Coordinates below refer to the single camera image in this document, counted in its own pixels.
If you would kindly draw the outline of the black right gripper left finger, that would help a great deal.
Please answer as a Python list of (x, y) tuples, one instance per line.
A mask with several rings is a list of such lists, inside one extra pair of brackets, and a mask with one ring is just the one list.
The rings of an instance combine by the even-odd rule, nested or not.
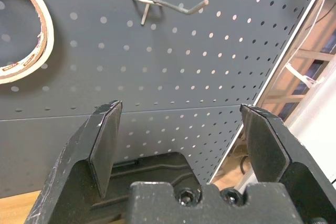
[(86, 223), (104, 199), (113, 167), (122, 102), (99, 106), (66, 143), (25, 223)]

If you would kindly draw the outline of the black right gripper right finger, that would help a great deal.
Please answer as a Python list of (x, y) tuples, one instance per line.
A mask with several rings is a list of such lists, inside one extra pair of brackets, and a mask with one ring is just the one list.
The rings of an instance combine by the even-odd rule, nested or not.
[(281, 118), (256, 106), (240, 106), (248, 154), (259, 182), (282, 184), (305, 223), (335, 223), (335, 189)]

